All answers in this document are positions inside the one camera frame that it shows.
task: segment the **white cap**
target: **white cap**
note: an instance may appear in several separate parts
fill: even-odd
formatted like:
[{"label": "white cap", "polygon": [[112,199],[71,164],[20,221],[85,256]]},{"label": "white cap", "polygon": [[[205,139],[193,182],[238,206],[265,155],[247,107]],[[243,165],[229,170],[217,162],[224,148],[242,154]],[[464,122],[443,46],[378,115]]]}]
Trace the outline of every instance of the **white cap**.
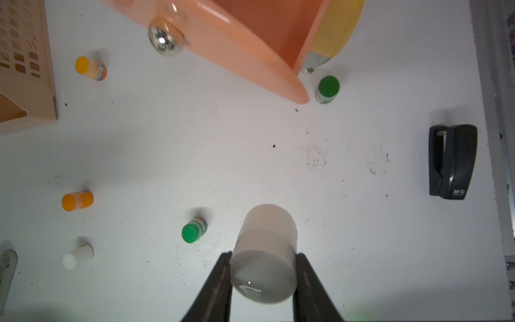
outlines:
[{"label": "white cap", "polygon": [[74,269],[76,265],[77,265],[77,260],[75,259],[75,256],[73,256],[73,254],[70,254],[69,252],[64,254],[64,256],[63,256],[64,268]]}]

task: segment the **small bottle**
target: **small bottle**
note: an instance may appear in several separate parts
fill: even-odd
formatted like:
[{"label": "small bottle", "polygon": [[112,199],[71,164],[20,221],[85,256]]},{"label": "small bottle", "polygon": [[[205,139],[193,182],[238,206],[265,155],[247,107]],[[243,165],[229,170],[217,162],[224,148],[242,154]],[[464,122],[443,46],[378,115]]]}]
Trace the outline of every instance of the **small bottle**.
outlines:
[{"label": "small bottle", "polygon": [[98,81],[107,76],[107,69],[104,65],[84,56],[77,58],[77,61],[75,61],[75,70],[82,76]]},{"label": "small bottle", "polygon": [[188,244],[192,244],[205,234],[207,228],[208,225],[205,223],[205,220],[197,217],[182,228],[182,239]]},{"label": "small bottle", "polygon": [[79,248],[67,252],[63,256],[63,266],[66,269],[74,269],[77,265],[87,262],[94,255],[93,248],[90,245],[84,245]]},{"label": "small bottle", "polygon": [[318,84],[315,98],[319,103],[330,103],[340,90],[340,82],[334,76],[324,77]]},{"label": "small bottle", "polygon": [[93,194],[87,190],[65,194],[61,200],[63,209],[74,211],[91,206]]}]

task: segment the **orange cap bottle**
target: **orange cap bottle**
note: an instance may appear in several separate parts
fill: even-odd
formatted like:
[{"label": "orange cap bottle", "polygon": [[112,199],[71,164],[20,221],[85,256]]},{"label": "orange cap bottle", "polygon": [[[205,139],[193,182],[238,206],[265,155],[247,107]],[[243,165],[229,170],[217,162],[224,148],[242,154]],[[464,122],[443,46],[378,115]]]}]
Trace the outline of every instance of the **orange cap bottle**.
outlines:
[{"label": "orange cap bottle", "polygon": [[93,194],[87,190],[65,194],[61,200],[63,209],[74,211],[91,206]]}]

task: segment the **translucent cup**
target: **translucent cup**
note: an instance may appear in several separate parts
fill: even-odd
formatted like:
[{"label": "translucent cup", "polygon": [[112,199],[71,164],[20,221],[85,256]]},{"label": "translucent cup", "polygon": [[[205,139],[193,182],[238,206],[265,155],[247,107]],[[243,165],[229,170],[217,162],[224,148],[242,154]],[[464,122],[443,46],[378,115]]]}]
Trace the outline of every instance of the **translucent cup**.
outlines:
[{"label": "translucent cup", "polygon": [[252,208],[239,231],[230,260],[231,283],[243,296],[278,303],[297,288],[297,227],[291,215],[275,205]]}]

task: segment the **chrome knob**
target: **chrome knob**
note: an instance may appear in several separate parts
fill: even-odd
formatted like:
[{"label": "chrome knob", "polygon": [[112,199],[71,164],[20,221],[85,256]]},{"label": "chrome knob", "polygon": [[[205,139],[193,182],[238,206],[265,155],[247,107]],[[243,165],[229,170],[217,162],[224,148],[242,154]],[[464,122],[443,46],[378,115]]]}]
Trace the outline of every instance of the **chrome knob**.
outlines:
[{"label": "chrome knob", "polygon": [[181,53],[183,34],[163,18],[155,18],[148,27],[148,38],[152,47],[163,56],[174,57]]}]

